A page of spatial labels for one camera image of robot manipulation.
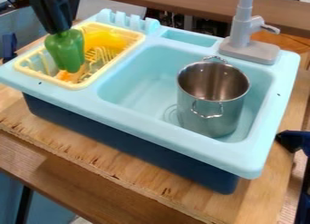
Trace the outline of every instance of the faucet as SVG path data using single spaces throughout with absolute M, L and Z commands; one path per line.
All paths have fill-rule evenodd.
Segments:
M 280 30 L 265 24 L 261 16 L 252 16 L 253 0 L 239 0 L 237 13 L 233 18 L 230 37 L 226 38 L 219 52 L 228 56 L 262 64 L 273 64 L 279 52 L 279 47 L 272 44 L 251 41 L 252 33 L 266 30 L 279 34 Z

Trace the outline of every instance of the toy sink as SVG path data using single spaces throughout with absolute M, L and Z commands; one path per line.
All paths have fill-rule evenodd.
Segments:
M 263 65 L 220 55 L 221 38 L 155 20 L 102 10 L 87 21 L 146 37 L 80 90 L 17 72 L 23 55 L 4 64 L 1 81 L 24 93 L 31 112 L 221 193 L 233 192 L 239 177 L 260 175 L 293 88 L 298 54 L 281 51 L 274 65 Z M 179 127 L 175 112 L 178 71 L 209 55 L 225 58 L 251 82 L 236 131 L 220 139 Z

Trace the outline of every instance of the metal pot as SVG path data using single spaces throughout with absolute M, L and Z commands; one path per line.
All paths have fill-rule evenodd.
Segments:
M 237 128 L 250 83 L 226 60 L 210 56 L 186 66 L 179 72 L 178 86 L 177 115 L 183 128 L 212 138 Z

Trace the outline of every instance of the yellow dish rack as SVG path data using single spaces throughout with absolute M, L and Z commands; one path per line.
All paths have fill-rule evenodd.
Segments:
M 16 71 L 40 78 L 41 80 L 50 83 L 55 83 L 66 89 L 78 90 L 90 85 L 145 39 L 145 35 L 142 33 L 109 24 L 89 22 L 76 27 L 76 29 L 81 30 L 83 34 L 94 31 L 111 31 L 123 38 L 126 42 L 126 46 L 123 49 L 101 46 L 89 50 L 85 53 L 83 73 L 75 83 L 62 81 L 56 78 L 59 69 L 44 46 L 41 46 L 18 59 L 14 65 Z

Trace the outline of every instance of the faucet spout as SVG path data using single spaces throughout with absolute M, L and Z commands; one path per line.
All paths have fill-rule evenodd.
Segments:
M 237 13 L 234 16 L 230 31 L 229 43 L 236 48 L 246 47 L 250 42 L 252 33 L 260 30 L 279 34 L 280 30 L 269 25 L 261 16 L 252 16 L 253 0 L 239 0 Z

